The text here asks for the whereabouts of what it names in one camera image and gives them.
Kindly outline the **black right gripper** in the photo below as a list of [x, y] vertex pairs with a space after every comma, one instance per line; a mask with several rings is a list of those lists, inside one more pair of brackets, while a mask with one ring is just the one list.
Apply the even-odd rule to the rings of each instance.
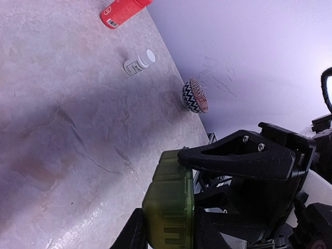
[[248, 242], [269, 239], [286, 222], [295, 201], [307, 198], [301, 190], [314, 141], [273, 124], [259, 126], [259, 133], [239, 130], [178, 152], [182, 166], [225, 179], [219, 187], [204, 182], [195, 196], [194, 248], [231, 249], [217, 229]]

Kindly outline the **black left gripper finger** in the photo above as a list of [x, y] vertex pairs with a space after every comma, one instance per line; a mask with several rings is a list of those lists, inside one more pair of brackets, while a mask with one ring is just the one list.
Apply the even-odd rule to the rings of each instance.
[[110, 249], [147, 249], [147, 232], [142, 208], [136, 208]]

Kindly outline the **green pill organizer box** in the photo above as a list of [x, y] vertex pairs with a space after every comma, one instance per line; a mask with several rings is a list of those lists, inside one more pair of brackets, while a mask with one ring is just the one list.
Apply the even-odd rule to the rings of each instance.
[[193, 173], [178, 150], [161, 154], [142, 203], [151, 248], [193, 248]]

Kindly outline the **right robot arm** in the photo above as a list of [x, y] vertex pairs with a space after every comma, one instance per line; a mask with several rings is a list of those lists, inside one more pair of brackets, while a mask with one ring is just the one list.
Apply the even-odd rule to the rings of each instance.
[[261, 122], [210, 145], [183, 149], [179, 163], [201, 177], [181, 248], [273, 247], [285, 224], [293, 248], [331, 248], [331, 115], [304, 133]]

